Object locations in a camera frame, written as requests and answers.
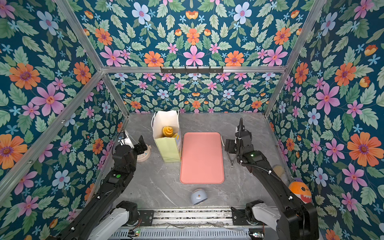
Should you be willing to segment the green painted paper bag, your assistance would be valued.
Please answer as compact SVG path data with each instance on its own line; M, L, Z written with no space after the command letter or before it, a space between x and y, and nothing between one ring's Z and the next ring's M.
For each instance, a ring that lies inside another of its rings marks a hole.
M174 130L172 138L163 136L162 129L171 126ZM180 162L182 157L182 135L178 111L159 111L154 113L151 121L153 138L165 163Z

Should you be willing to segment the yellow croissant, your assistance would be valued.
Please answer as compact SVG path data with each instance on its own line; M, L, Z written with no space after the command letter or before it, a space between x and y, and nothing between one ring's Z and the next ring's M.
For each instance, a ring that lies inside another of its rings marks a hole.
M162 129L163 136L166 138L172 138L174 136L174 130L171 126L165 126Z

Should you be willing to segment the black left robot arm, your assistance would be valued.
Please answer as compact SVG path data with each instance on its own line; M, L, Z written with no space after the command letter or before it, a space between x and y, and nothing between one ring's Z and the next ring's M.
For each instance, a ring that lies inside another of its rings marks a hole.
M143 136L138 143L130 145L121 140L115 147L114 167L106 175L98 192L80 212L80 214L56 236L48 240L107 240L124 224L136 223L138 220L137 204L122 201L112 213L106 214L113 202L124 192L134 177L138 156L148 150Z

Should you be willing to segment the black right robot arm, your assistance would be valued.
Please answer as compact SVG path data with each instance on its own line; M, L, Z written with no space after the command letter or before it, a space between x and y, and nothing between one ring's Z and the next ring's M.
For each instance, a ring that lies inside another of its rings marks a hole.
M256 151L252 133L240 119L233 140L227 139L225 151L236 155L236 161L255 176L265 187L277 209L257 200L246 205L249 222L263 222L275 230L280 240L319 239L318 212L312 203L303 202L294 194L271 167L266 156Z

